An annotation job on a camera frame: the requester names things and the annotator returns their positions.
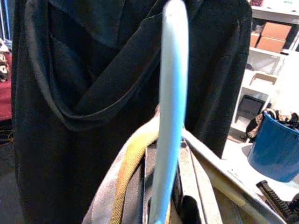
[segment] blue bucket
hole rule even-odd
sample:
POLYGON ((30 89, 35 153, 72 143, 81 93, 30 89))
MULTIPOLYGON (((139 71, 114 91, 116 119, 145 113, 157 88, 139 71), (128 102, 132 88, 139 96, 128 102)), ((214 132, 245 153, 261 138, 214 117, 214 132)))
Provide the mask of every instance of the blue bucket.
POLYGON ((299 132, 264 115, 248 162, 265 176, 289 182, 299 174, 299 132))

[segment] brown box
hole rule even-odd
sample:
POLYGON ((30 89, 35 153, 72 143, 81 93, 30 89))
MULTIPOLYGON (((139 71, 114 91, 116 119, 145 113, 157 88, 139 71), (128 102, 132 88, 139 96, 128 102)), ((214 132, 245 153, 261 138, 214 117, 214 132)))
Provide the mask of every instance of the brown box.
POLYGON ((256 48, 280 53, 285 41, 262 36, 256 48))
POLYGON ((250 34, 250 47, 255 48, 258 38, 260 37, 259 34, 251 33, 250 34))
POLYGON ((291 26, 267 22, 263 29, 262 36, 285 40, 291 28, 291 26))

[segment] black coat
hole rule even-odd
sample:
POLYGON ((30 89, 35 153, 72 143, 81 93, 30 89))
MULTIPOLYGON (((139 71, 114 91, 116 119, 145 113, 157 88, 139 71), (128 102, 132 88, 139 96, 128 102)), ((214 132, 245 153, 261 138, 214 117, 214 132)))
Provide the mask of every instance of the black coat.
MULTIPOLYGON (((16 178, 25 218, 78 223, 127 138, 158 104, 164 0, 17 0, 16 178)), ((186 0, 185 126, 221 156, 244 72, 246 0, 186 0)))

